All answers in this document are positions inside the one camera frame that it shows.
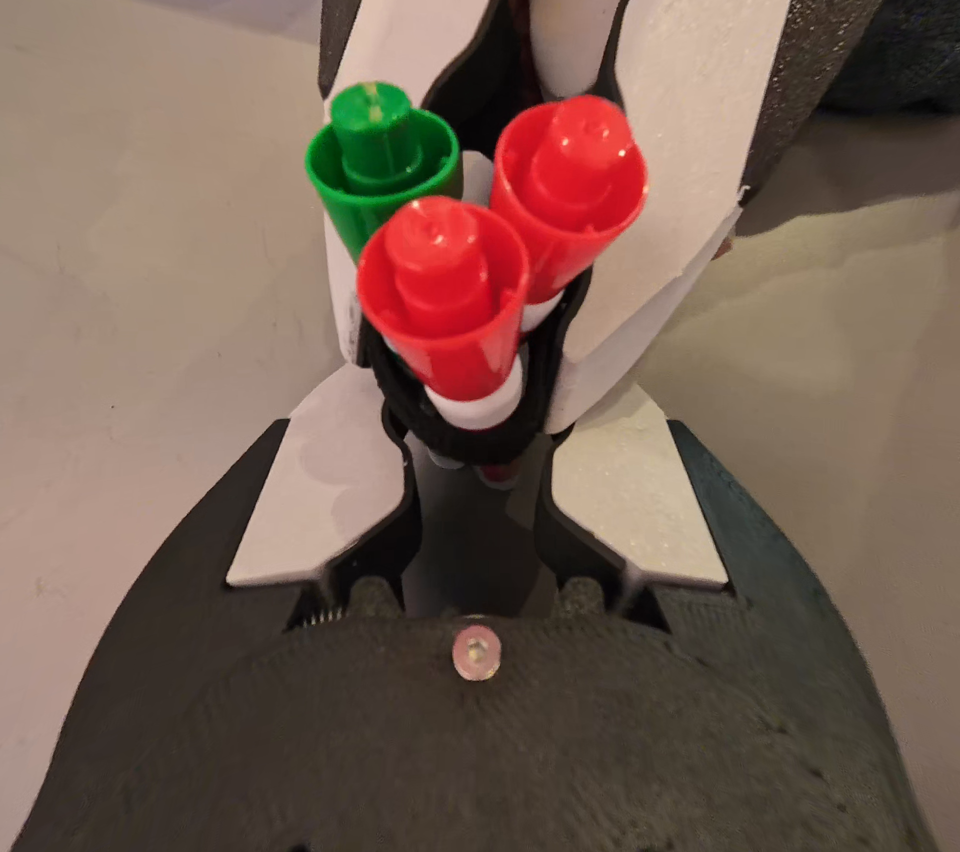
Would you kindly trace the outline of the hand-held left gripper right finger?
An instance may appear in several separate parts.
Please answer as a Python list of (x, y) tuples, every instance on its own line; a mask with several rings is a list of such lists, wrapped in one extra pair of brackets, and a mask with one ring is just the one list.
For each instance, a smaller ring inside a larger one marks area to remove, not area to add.
[(666, 416), (635, 383), (616, 385), (553, 438), (534, 546), (558, 587), (593, 579), (606, 608), (631, 608), (658, 583), (729, 583)]

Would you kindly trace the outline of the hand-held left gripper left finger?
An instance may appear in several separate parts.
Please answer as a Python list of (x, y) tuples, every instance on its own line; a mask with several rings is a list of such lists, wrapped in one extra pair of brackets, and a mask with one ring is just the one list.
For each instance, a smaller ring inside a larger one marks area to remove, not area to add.
[(370, 370), (338, 370), (291, 414), (226, 583), (314, 582), (345, 605), (354, 584), (402, 577), (423, 543), (405, 428)]

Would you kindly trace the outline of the red marker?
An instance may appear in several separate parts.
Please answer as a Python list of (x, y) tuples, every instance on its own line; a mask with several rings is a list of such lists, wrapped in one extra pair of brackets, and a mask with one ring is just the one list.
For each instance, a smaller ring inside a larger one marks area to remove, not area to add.
[(497, 213), (428, 196), (396, 211), (358, 261), (362, 312), (449, 425), (483, 432), (522, 400), (518, 357), (531, 280), (524, 241)]
[(639, 217), (649, 174), (631, 133), (615, 103), (583, 94), (525, 109), (499, 136), (489, 208), (520, 235), (530, 262), (523, 335)]

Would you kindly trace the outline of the green marker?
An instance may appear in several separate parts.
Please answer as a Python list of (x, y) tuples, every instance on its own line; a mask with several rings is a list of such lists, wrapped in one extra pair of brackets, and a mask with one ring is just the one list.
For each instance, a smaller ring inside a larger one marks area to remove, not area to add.
[(335, 96), (304, 162), (354, 263), (403, 205), (425, 196), (463, 195), (462, 151), (454, 129), (385, 81), (355, 83)]

